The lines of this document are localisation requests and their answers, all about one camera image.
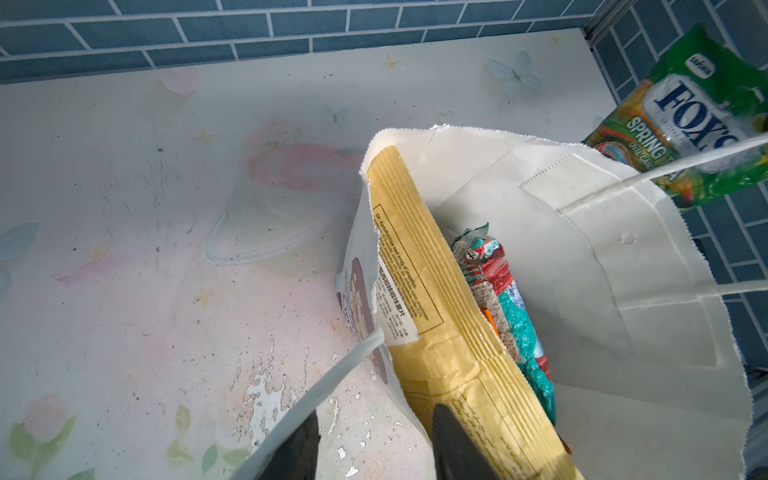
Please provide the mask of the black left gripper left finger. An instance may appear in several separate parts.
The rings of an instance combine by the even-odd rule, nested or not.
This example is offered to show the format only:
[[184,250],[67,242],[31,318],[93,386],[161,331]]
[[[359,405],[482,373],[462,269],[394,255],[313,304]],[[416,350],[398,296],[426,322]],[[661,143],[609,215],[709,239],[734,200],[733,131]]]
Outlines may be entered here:
[[313,412],[276,450],[259,480],[315,480],[320,443],[317,414]]

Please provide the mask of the green Fox's spring tea candy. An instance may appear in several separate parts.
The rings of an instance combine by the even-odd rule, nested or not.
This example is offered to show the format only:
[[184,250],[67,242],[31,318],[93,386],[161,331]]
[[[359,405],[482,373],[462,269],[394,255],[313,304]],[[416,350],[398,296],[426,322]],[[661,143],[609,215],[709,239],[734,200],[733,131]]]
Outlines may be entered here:
[[640,172],[767,130],[767,74],[697,24],[586,138]]

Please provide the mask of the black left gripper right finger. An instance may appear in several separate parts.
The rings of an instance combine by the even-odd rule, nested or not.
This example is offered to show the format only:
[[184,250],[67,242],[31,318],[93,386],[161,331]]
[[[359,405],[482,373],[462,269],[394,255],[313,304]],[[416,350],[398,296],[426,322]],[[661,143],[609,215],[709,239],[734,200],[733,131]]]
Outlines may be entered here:
[[492,480],[499,476],[474,444],[453,411],[433,411],[432,445],[437,480]]

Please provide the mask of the yellow kettle chips bag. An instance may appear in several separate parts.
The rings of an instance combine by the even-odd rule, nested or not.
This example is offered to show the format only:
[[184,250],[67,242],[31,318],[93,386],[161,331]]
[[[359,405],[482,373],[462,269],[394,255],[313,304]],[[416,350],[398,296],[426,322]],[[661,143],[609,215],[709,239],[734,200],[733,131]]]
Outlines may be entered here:
[[372,219],[388,273],[380,292],[398,293],[408,341],[393,345],[405,399],[434,443],[454,420],[498,479],[579,479],[581,473],[488,319],[477,307],[431,213],[394,146],[371,161]]

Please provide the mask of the white patterned paper bag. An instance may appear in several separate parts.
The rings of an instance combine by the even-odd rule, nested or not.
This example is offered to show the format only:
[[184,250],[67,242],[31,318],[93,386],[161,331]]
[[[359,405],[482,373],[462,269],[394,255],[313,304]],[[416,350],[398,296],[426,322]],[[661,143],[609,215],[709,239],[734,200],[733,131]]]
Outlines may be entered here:
[[740,479],[752,396],[724,297],[670,198],[582,144],[477,128],[386,129],[355,156],[362,193],[339,305],[359,345],[258,442],[237,470],[260,474],[291,431],[368,362],[423,435],[389,349],[408,341],[378,254],[367,169],[394,146],[451,251],[485,224],[504,247],[554,385],[566,452],[587,479]]

